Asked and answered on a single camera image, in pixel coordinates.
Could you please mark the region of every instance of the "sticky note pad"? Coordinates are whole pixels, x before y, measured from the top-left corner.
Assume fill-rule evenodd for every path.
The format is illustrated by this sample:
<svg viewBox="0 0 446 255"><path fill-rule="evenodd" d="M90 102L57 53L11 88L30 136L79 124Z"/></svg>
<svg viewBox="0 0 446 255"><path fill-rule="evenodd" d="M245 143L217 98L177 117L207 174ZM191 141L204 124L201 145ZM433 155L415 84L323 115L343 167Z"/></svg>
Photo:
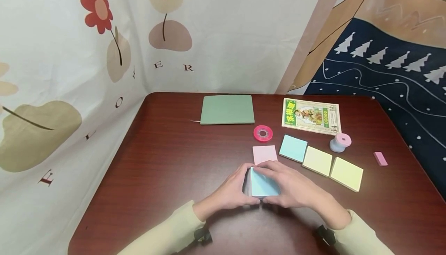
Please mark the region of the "sticky note pad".
<svg viewBox="0 0 446 255"><path fill-rule="evenodd" d="M302 166L321 175L329 176L332 158L331 154L308 146Z"/></svg>
<svg viewBox="0 0 446 255"><path fill-rule="evenodd" d="M360 191L363 169L342 159L335 158L330 178L355 192Z"/></svg>
<svg viewBox="0 0 446 255"><path fill-rule="evenodd" d="M252 97L249 94L205 96L200 124L254 123Z"/></svg>
<svg viewBox="0 0 446 255"><path fill-rule="evenodd" d="M251 196L266 197L278 196L280 188L272 179L257 173L253 168L250 169L251 178Z"/></svg>
<svg viewBox="0 0 446 255"><path fill-rule="evenodd" d="M276 155L276 146L257 146L252 147L252 154L254 155L254 164L260 164L262 162L278 159Z"/></svg>
<svg viewBox="0 0 446 255"><path fill-rule="evenodd" d="M255 146L252 147L252 154L254 156L254 164L260 164L268 160L277 160L276 146ZM247 191L249 196L266 197L277 196L280 194L279 186L272 179L259 174L253 168L249 170L249 183Z"/></svg>
<svg viewBox="0 0 446 255"><path fill-rule="evenodd" d="M308 142L285 135L280 147L279 155L291 160L302 162L304 161L305 150Z"/></svg>

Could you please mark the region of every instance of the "fabric backdrop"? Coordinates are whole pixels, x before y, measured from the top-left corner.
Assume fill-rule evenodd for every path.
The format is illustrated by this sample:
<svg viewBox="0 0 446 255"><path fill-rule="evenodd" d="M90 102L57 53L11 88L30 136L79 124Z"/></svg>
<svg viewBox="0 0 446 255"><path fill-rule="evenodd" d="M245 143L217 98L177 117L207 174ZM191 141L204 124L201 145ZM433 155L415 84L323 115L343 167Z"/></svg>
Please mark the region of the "fabric backdrop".
<svg viewBox="0 0 446 255"><path fill-rule="evenodd" d="M446 0L338 0L290 93L378 100L446 197L445 48Z"/></svg>
<svg viewBox="0 0 446 255"><path fill-rule="evenodd" d="M289 86L334 3L0 0L0 253L66 254L147 94Z"/></svg>

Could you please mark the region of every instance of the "pink sticky note pad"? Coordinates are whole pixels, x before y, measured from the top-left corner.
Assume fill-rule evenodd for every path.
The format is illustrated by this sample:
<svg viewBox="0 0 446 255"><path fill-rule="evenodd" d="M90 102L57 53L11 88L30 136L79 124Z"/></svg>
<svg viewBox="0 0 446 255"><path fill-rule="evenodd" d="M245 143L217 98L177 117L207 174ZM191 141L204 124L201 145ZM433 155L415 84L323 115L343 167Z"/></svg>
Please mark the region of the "pink sticky note pad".
<svg viewBox="0 0 446 255"><path fill-rule="evenodd" d="M254 164L258 165L262 162L278 159L276 154L276 146L257 146L252 147L252 153L254 155Z"/></svg>
<svg viewBox="0 0 446 255"><path fill-rule="evenodd" d="M387 166L387 161L381 152L374 152L373 155L375 156L379 166Z"/></svg>

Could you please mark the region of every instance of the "eraser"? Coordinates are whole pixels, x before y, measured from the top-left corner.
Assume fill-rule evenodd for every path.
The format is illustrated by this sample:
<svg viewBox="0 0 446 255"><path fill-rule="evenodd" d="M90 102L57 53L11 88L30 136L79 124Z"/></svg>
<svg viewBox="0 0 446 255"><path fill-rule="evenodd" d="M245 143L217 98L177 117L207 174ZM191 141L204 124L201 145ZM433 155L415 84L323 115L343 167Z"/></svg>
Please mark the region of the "eraser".
<svg viewBox="0 0 446 255"><path fill-rule="evenodd" d="M387 161L381 152L374 152L373 155L375 156L379 166L387 166Z"/></svg>

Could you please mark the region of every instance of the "person's left hand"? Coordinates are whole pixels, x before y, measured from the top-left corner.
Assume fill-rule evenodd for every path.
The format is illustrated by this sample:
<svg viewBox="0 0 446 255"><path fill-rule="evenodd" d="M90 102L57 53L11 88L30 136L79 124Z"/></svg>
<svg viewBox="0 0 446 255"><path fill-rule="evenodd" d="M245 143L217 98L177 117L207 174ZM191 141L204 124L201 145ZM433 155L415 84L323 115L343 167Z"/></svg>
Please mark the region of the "person's left hand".
<svg viewBox="0 0 446 255"><path fill-rule="evenodd" d="M214 193L194 204L194 213L198 219L204 221L220 209L235 209L243 205L260 204L258 198L246 196L242 191L246 171L254 166L252 163L240 165Z"/></svg>

